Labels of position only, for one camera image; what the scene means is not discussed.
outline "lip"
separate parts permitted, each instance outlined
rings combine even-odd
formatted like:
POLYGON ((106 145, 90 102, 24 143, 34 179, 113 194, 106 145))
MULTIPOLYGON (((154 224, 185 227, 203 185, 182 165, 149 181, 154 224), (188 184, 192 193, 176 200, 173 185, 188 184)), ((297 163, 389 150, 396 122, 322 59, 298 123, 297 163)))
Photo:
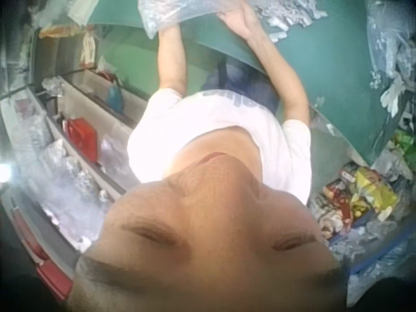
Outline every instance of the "lip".
POLYGON ((201 159, 201 160, 198 162, 198 165, 200 165, 200 164, 205 164, 205 163, 207 163, 208 161, 210 161, 211 159, 214 159, 215 157, 222 156, 222 155, 227 155, 227 154, 225 154, 225 153, 220 153, 219 151, 216 151, 216 152, 214 152, 214 153, 208 154, 207 156, 205 156, 203 159, 201 159))

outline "green surface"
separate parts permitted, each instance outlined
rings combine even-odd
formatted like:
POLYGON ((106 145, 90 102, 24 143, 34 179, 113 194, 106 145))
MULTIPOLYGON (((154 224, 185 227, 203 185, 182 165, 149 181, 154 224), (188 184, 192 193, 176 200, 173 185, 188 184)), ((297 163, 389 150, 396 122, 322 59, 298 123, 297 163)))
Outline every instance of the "green surface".
MULTIPOLYGON (((392 119, 380 105, 380 95, 388 82, 378 90, 369 88, 365 4, 362 0, 322 0, 319 8, 328 12, 328 18, 306 29, 291 27, 288 38, 278 47, 304 82, 314 108, 371 164, 392 137, 401 114, 392 119)), ((142 27, 136 0, 100 0, 90 23, 142 27)), ((186 21, 182 28, 185 38, 261 68, 246 44, 215 16, 186 21)), ((265 29, 269 33, 278 31, 267 25, 265 29)), ((406 101, 401 102, 400 112, 406 101)))
MULTIPOLYGON (((114 26, 98 45, 98 58, 117 68, 123 85, 134 93, 149 98, 159 85, 157 73, 157 40, 148 40, 143 29, 114 26)), ((188 55, 188 93, 200 91, 222 54, 193 42, 186 42, 188 55)))

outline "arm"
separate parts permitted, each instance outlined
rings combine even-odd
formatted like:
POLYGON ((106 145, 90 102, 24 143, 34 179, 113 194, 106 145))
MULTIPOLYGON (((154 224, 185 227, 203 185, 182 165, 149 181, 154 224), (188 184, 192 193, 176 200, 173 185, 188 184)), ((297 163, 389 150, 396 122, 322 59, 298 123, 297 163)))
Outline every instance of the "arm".
POLYGON ((241 1, 238 10, 218 17, 237 35, 246 40, 265 68, 283 101, 286 120, 300 120, 309 126, 309 103, 302 83, 263 30, 253 8, 241 1))
POLYGON ((181 29, 173 26, 159 32, 159 88, 171 88, 181 96, 187 93, 187 60, 181 29))

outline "eye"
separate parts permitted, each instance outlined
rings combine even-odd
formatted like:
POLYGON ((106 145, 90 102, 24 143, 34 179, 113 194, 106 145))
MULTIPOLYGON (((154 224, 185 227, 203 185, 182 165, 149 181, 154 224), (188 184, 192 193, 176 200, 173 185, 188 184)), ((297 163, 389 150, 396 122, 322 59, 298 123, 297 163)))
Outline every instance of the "eye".
POLYGON ((156 242, 157 244, 162 244, 165 246, 173 246, 176 243, 171 235, 161 231, 160 229, 138 227, 135 230, 135 233, 144 239, 148 239, 149 241, 156 242))
POLYGON ((121 228, 157 244, 173 246, 177 243, 176 236, 173 233, 147 222, 123 224, 121 228))
POLYGON ((279 240, 272 248, 278 252, 284 252, 316 241, 317 239, 313 235, 295 235, 279 240))

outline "red box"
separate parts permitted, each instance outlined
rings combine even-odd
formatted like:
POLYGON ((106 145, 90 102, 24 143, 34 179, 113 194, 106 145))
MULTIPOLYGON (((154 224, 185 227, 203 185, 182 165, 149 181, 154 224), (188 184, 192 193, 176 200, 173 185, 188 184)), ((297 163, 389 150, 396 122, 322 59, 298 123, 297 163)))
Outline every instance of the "red box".
POLYGON ((97 162, 97 131, 84 118, 68 120, 68 136, 86 158, 97 162))

